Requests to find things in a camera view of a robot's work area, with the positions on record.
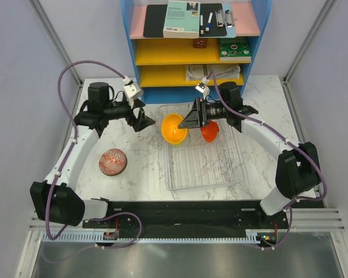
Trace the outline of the lime green bowl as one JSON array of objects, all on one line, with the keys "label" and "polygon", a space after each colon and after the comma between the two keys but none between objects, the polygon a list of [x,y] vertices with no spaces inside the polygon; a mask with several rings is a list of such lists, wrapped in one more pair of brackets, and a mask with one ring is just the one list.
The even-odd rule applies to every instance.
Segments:
[{"label": "lime green bowl", "polygon": [[170,143],[170,145],[173,147],[179,147],[179,146],[183,145],[185,142],[186,142],[186,139],[184,139],[180,142]]}]

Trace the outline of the yellow orange bowl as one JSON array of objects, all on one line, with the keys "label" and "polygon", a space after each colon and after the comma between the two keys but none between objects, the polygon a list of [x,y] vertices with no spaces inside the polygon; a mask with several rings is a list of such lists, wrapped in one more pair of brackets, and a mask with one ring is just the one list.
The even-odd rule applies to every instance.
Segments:
[{"label": "yellow orange bowl", "polygon": [[178,128],[184,118],[179,114],[168,114],[161,123],[161,134],[166,142],[175,143],[187,138],[189,130]]}]

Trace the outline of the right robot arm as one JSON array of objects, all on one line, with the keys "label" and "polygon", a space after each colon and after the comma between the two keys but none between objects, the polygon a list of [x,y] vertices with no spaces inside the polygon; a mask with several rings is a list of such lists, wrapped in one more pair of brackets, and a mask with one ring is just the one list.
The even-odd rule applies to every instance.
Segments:
[{"label": "right robot arm", "polygon": [[195,88],[202,97],[194,99],[187,116],[180,122],[180,129],[208,127],[212,120],[225,119],[227,124],[250,137],[263,147],[276,161],[275,188],[260,201],[254,213],[255,224],[269,227],[275,214],[300,199],[303,193],[317,185],[327,190],[321,172],[316,146],[311,142],[290,141],[267,124],[258,111],[243,103],[239,87],[234,82],[215,86],[218,100],[208,101],[208,80],[203,79]]}]

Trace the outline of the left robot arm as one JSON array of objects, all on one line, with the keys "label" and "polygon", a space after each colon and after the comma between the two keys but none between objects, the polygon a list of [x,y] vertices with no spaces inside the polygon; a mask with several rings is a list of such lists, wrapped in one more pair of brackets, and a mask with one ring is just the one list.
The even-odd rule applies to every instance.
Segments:
[{"label": "left robot arm", "polygon": [[133,81],[125,81],[120,101],[110,97],[111,86],[93,82],[88,87],[88,98],[74,118],[74,130],[51,172],[42,182],[33,182],[30,195],[36,214],[47,224],[77,226],[95,218],[104,228],[115,223],[115,212],[101,199],[82,200],[75,192],[77,181],[86,159],[111,120],[125,119],[135,132],[153,125],[146,116],[143,90]]}]

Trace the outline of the red orange bowl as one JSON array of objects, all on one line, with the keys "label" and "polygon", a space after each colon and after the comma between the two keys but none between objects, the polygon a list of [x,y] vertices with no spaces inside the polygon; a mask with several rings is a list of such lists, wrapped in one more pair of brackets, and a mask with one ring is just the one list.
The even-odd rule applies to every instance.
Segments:
[{"label": "red orange bowl", "polygon": [[208,125],[200,128],[200,131],[204,140],[208,143],[211,143],[216,139],[219,133],[219,125],[216,122],[210,120]]}]

